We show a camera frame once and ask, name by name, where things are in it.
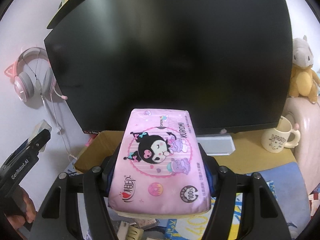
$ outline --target headphones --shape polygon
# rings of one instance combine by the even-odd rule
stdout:
[[[35,77],[36,77],[35,86],[33,86],[33,83],[31,81],[31,78],[29,77],[29,75],[26,72],[22,71],[22,66],[24,64],[19,64],[21,61],[24,61],[24,63],[26,65],[28,65],[26,63],[26,60],[28,59],[28,57],[31,57],[34,55],[36,55],[38,59],[39,59],[39,57],[41,57],[49,63],[49,68],[47,69],[47,71],[45,73],[42,84],[38,80],[36,73],[34,73]],[[44,100],[44,96],[50,96],[52,99],[52,94],[53,94],[53,92],[55,92],[59,97],[61,97],[64,100],[67,100],[68,98],[64,95],[59,95],[55,90],[55,86],[56,86],[57,81],[53,75],[53,71],[52,71],[46,50],[43,48],[40,48],[40,47],[32,47],[32,48],[25,50],[24,52],[22,52],[20,54],[18,59],[4,71],[4,74],[10,78],[10,81],[14,84],[14,90],[16,91],[20,100],[23,102],[27,102],[30,98],[32,98],[34,96],[35,87],[36,87],[36,89],[40,93],[44,108],[46,109],[46,111],[52,121],[52,124],[54,126],[56,126],[56,131],[60,132],[61,127],[59,126],[57,120],[55,120],[55,121],[53,120],[53,117],[50,114],[48,106],[46,105],[46,102]]]

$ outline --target white cable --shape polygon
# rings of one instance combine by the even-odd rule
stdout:
[[[58,96],[58,97],[61,97],[63,100],[67,100],[68,99],[68,97],[66,97],[66,96],[64,96],[64,95],[59,95],[58,94],[58,92],[56,91],[56,89],[53,87],[53,91],[56,93],[56,95]]]
[[[49,109],[48,109],[48,106],[47,106],[47,104],[46,104],[46,102],[45,102],[45,100],[44,100],[44,98],[43,98],[43,95],[40,94],[40,96],[41,96],[41,99],[42,99],[42,103],[43,103],[43,105],[44,105],[44,109],[46,110],[49,118],[51,119],[52,126],[55,126],[54,129],[55,129],[56,133],[59,133],[62,128],[60,127],[60,125],[58,124],[58,122],[56,122],[56,120],[54,120],[54,119],[52,118],[52,116],[51,116],[51,114],[50,114],[50,111],[49,111]]]
[[[51,103],[52,103],[52,107],[53,107],[54,118],[56,119],[56,123],[57,123],[57,126],[58,126],[56,111],[55,111],[55,109],[54,109],[54,104],[53,104],[53,101],[52,101],[52,94],[51,94],[51,93],[50,93],[50,98],[51,98]],[[63,144],[64,144],[64,147],[66,148],[67,154],[68,154],[70,157],[72,157],[72,158],[74,158],[75,160],[77,160],[78,158],[75,157],[75,156],[73,156],[73,155],[68,151],[66,142],[64,141],[64,138],[63,138],[63,136],[62,136],[62,134],[61,134],[61,130],[59,130],[59,133],[60,133],[60,136],[61,136],[61,138],[62,138],[62,140],[63,140]]]

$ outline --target black monitor screen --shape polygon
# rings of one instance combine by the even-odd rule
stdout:
[[[188,110],[197,134],[274,127],[292,66],[285,0],[85,0],[45,39],[84,131],[134,108]]]

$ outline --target headphone earcup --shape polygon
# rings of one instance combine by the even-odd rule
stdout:
[[[52,71],[52,68],[49,67],[44,75],[44,79],[42,83],[42,93],[45,96],[50,95],[51,93],[52,86],[53,86],[53,79],[54,79],[53,71]]]
[[[29,98],[33,97],[35,94],[35,89],[29,75],[22,71],[19,76],[15,77],[14,85],[16,93],[18,94],[21,101],[26,102]]]

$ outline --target cream mug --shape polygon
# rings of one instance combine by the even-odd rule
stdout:
[[[295,135],[295,138],[288,142],[291,133]],[[283,116],[281,116],[276,128],[265,130],[261,137],[262,146],[272,153],[281,152],[283,147],[294,148],[299,141],[300,132],[293,129],[290,121]]]

